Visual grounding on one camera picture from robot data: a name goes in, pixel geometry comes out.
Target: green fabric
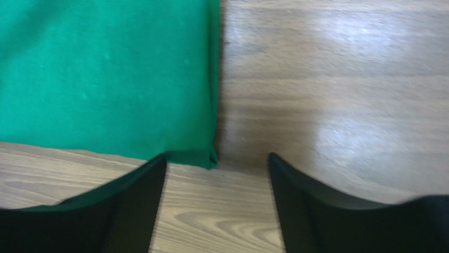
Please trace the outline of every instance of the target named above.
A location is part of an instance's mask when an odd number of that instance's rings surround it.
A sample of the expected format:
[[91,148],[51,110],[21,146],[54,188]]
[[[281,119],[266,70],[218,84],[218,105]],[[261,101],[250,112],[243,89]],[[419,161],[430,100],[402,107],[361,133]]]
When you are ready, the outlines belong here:
[[212,168],[219,0],[0,2],[0,141]]

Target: wooden table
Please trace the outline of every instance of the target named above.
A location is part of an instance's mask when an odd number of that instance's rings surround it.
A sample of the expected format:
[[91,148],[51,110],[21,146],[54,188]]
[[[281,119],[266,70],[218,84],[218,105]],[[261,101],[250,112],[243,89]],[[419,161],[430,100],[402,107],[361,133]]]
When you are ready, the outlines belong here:
[[[371,200],[449,193],[448,3],[222,6],[221,165],[170,167],[153,252],[281,252],[270,151]],[[52,204],[142,162],[0,143],[0,205]]]

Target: green towel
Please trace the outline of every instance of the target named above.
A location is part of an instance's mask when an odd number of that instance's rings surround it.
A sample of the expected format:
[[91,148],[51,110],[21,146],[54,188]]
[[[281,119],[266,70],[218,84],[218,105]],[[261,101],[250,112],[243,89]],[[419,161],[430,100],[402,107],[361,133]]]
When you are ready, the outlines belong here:
[[212,168],[219,0],[0,3],[0,141]]

